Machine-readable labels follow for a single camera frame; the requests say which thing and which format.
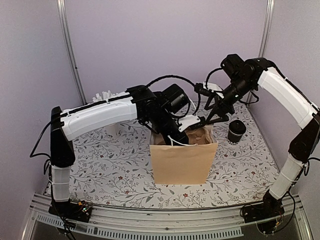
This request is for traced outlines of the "aluminium frame post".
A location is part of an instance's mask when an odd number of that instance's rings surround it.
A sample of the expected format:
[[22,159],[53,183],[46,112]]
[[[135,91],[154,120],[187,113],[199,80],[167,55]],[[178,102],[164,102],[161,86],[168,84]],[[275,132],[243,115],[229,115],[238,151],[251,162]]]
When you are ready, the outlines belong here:
[[80,101],[82,105],[87,104],[87,99],[85,96],[85,92],[83,89],[83,85],[81,82],[78,65],[76,62],[76,57],[72,45],[72,39],[70,35],[70,29],[69,29],[69,23],[68,23],[68,17],[67,17],[67,11],[66,11],[66,5],[64,0],[57,0],[57,10],[59,15],[59,21],[62,29],[62,35],[65,42],[66,52],[68,55],[70,67],[71,67],[71,73],[75,82],[75,87],[77,90],[77,93],[79,95]]
[[265,56],[267,50],[268,39],[270,36],[270,31],[273,22],[273,14],[275,9],[275,0],[267,0],[266,2],[266,10],[262,28],[262,35],[258,50],[258,57],[263,58]]

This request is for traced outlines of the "kraft paper takeout bag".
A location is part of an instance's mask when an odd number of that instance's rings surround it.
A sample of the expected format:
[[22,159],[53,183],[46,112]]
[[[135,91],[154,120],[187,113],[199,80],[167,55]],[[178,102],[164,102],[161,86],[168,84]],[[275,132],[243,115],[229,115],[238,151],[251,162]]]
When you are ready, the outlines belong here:
[[166,145],[161,134],[150,134],[150,162],[155,184],[159,185],[200,185],[209,175],[218,142],[214,127],[206,125],[209,144]]

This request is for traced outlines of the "left aluminium frame post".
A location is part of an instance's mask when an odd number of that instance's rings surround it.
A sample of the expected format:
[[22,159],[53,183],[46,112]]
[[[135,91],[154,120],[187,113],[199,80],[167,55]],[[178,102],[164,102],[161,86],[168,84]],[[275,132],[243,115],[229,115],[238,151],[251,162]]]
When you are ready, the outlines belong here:
[[85,92],[83,89],[83,85],[81,82],[78,65],[76,62],[76,57],[72,45],[72,39],[70,35],[70,29],[69,29],[69,23],[68,23],[68,17],[67,17],[67,11],[66,11],[66,5],[64,0],[57,0],[57,10],[59,15],[59,21],[62,29],[62,35],[65,42],[66,52],[68,55],[70,67],[71,67],[71,73],[75,82],[75,87],[77,90],[77,93],[79,95],[80,101],[82,105],[87,104],[87,99],[85,96]]

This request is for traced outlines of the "floral patterned table mat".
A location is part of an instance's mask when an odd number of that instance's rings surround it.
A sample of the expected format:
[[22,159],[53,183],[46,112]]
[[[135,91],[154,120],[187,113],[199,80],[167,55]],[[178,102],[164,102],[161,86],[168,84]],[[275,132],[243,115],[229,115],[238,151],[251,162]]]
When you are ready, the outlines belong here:
[[228,123],[214,126],[218,148],[204,184],[155,184],[150,162],[150,131],[136,121],[121,123],[113,139],[105,128],[77,138],[70,171],[70,198],[95,204],[148,209],[194,209],[260,201],[279,170],[248,108],[234,105],[230,120],[246,132],[228,142]]

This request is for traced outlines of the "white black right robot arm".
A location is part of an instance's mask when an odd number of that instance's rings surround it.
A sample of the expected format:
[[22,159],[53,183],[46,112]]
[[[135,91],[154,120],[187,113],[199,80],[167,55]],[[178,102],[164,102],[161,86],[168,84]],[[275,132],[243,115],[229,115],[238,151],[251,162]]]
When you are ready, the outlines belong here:
[[202,83],[207,97],[208,124],[229,120],[235,113],[235,104],[256,90],[264,91],[271,98],[264,123],[270,125],[276,143],[288,150],[282,155],[279,174],[262,201],[245,204],[239,214],[245,223],[257,223],[262,234],[274,234],[289,224],[284,219],[283,199],[293,199],[292,188],[308,171],[312,153],[319,144],[320,109],[266,58],[244,60],[237,54],[229,54],[217,70],[224,72],[230,82],[223,88],[210,83],[209,78]]

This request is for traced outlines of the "white wrapped straws bundle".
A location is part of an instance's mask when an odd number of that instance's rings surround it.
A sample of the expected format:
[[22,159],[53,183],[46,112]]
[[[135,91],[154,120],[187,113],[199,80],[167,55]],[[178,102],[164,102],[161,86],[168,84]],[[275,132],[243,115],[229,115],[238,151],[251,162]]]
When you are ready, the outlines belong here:
[[101,94],[100,93],[96,93],[95,96],[92,98],[92,101],[94,103],[99,102],[99,101],[104,101],[104,100],[107,100],[109,98],[116,97],[118,94],[119,93],[112,93],[110,90],[102,91]]

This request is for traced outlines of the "front aluminium rail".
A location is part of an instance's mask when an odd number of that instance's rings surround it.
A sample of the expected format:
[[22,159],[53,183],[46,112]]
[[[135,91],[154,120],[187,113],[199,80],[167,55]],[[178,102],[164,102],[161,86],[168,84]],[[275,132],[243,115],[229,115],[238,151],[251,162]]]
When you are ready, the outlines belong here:
[[63,221],[49,213],[51,199],[35,194],[22,230],[24,240],[311,240],[313,234],[298,195],[283,199],[279,231],[260,232],[271,218],[245,222],[241,206],[203,209],[138,209],[94,205],[88,222]]

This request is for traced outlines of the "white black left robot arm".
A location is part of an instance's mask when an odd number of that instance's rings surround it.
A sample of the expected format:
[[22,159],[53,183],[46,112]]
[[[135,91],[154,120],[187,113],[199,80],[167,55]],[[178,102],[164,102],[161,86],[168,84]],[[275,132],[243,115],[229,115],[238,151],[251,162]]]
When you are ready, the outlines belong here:
[[50,154],[52,199],[55,209],[63,216],[74,213],[74,205],[69,202],[70,170],[76,158],[72,141],[93,130],[123,121],[138,120],[161,134],[166,144],[171,140],[187,144],[189,139],[174,120],[173,115],[184,106],[190,106],[186,93],[177,84],[164,91],[151,91],[146,85],[128,88],[115,97],[89,103],[87,105],[51,111]]

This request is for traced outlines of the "white cup holding straws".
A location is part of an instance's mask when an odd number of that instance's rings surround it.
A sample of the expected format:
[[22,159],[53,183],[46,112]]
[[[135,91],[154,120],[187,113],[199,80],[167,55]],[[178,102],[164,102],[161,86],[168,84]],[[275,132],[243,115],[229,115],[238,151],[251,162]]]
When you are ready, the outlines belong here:
[[118,123],[110,124],[110,125],[106,126],[106,129],[108,132],[113,132],[115,134],[118,134],[118,132],[120,131],[120,127],[119,127]]

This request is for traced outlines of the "right aluminium frame post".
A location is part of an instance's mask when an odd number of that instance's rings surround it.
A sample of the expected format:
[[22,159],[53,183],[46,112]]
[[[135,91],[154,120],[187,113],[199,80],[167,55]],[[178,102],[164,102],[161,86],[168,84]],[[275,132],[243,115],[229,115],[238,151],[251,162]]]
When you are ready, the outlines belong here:
[[262,35],[258,50],[258,57],[263,58],[265,56],[267,50],[268,39],[270,36],[270,31],[273,22],[273,14],[275,9],[275,0],[267,0],[266,2],[266,10],[262,28]]

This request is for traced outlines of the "brown pulp cup carrier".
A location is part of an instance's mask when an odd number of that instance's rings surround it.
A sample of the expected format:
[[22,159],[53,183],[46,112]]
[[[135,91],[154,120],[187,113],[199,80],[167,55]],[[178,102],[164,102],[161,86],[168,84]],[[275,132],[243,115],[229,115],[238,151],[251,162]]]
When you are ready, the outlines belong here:
[[189,145],[205,145],[210,143],[210,139],[207,138],[207,132],[204,128],[188,129],[185,133],[188,137]]

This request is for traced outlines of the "black paper coffee cup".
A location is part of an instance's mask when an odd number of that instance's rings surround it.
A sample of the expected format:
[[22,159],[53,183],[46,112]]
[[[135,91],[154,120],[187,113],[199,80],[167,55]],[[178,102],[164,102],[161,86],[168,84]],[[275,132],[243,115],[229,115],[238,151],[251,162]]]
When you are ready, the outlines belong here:
[[243,132],[238,133],[238,132],[233,132],[229,130],[227,134],[227,141],[229,144],[235,146],[241,141],[243,135],[244,135]]

